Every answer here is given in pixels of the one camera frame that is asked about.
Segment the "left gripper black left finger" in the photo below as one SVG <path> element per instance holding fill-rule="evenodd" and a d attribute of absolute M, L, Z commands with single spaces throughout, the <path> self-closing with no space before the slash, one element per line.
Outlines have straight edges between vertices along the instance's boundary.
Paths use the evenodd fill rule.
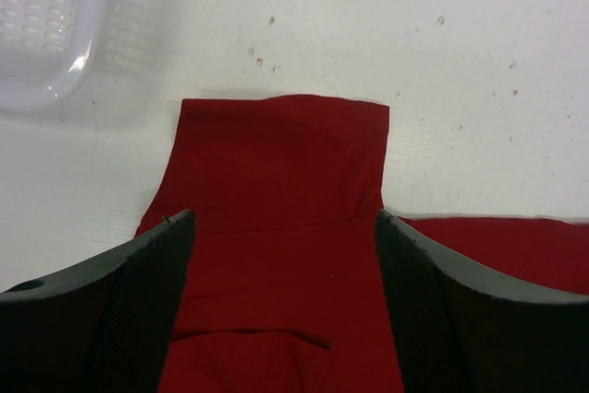
<path fill-rule="evenodd" d="M 4 392 L 156 392 L 195 240 L 184 210 L 1 294 Z"/>

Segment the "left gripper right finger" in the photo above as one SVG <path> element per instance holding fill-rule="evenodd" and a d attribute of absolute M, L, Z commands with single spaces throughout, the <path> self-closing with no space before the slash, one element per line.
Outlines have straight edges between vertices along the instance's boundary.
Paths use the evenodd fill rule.
<path fill-rule="evenodd" d="M 498 272 L 381 211 L 375 247 L 408 392 L 584 392 L 588 298 Z"/>

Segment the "red t shirt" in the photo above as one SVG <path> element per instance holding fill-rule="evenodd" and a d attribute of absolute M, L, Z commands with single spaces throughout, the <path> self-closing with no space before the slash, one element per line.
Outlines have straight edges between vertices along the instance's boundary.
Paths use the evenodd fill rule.
<path fill-rule="evenodd" d="M 186 99 L 145 231 L 196 240 L 163 392 L 408 392 L 375 247 L 389 111 L 317 96 Z M 588 227 L 402 221 L 498 272 L 588 298 Z"/>

